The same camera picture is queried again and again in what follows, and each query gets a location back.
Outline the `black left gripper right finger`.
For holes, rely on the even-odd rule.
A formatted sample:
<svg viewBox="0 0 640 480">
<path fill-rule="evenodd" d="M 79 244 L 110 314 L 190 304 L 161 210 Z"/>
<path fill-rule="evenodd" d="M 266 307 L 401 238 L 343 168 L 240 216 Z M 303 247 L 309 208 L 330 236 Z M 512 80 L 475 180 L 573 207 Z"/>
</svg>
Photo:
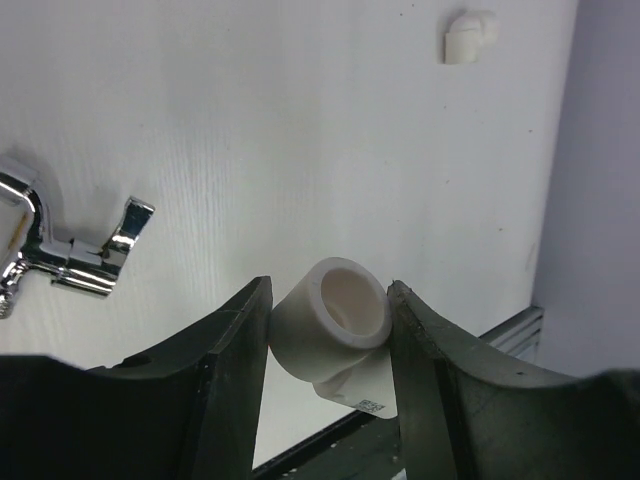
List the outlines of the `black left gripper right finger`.
<svg viewBox="0 0 640 480">
<path fill-rule="evenodd" d="M 401 448 L 411 479 L 635 479 L 639 374 L 586 378 L 509 356 L 388 290 Z"/>
</svg>

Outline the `chrome water faucet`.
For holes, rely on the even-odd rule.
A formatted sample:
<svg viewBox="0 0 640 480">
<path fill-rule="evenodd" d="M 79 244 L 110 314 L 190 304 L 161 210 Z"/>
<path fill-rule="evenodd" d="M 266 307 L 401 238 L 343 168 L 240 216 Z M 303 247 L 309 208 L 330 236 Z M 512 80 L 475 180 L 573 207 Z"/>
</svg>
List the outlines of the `chrome water faucet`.
<svg viewBox="0 0 640 480">
<path fill-rule="evenodd" d="M 101 245 L 54 236 L 48 192 L 39 172 L 19 161 L 1 157 L 1 200 L 24 209 L 1 261 L 1 317 L 15 307 L 22 278 L 29 272 L 50 277 L 50 284 L 84 294 L 107 297 L 155 207 L 129 198 L 114 232 Z"/>
</svg>

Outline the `white pipe elbow fitting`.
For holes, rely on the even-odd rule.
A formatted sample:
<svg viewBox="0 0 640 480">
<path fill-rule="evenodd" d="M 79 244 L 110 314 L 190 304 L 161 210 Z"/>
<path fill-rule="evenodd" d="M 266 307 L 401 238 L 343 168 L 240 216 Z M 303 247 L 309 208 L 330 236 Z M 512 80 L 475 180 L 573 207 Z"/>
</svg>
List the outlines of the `white pipe elbow fitting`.
<svg viewBox="0 0 640 480">
<path fill-rule="evenodd" d="M 389 300 L 375 276 L 352 260 L 331 257 L 274 307 L 268 343 L 280 366 L 319 397 L 392 419 L 391 330 Z"/>
</svg>

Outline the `far white pipe elbow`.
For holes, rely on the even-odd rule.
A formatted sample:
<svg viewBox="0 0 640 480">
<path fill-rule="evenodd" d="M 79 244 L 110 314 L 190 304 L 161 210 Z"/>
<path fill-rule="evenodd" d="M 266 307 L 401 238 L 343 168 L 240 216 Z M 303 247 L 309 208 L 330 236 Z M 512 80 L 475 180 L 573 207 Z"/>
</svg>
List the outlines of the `far white pipe elbow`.
<svg viewBox="0 0 640 480">
<path fill-rule="evenodd" d="M 485 48 L 496 44 L 500 32 L 497 14 L 472 10 L 457 17 L 444 36 L 444 63 L 462 65 L 477 62 Z"/>
</svg>

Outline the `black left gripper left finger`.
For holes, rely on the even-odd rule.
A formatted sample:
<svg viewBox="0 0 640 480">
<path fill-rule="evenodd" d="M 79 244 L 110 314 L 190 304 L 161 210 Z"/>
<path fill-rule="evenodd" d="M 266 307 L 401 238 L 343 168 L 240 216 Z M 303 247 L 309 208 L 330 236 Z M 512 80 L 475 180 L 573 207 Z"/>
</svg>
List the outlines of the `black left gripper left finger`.
<svg viewBox="0 0 640 480">
<path fill-rule="evenodd" d="M 272 309 L 268 277 L 110 368 L 1 360 L 5 479 L 247 479 Z"/>
</svg>

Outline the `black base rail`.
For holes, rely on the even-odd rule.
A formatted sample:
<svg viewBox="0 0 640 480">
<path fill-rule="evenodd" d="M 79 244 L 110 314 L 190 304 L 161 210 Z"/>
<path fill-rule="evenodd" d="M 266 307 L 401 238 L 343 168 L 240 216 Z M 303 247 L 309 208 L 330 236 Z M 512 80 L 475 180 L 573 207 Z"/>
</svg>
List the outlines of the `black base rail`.
<svg viewBox="0 0 640 480">
<path fill-rule="evenodd" d="M 403 479 L 399 423 L 351 413 L 256 467 L 268 479 Z"/>
</svg>

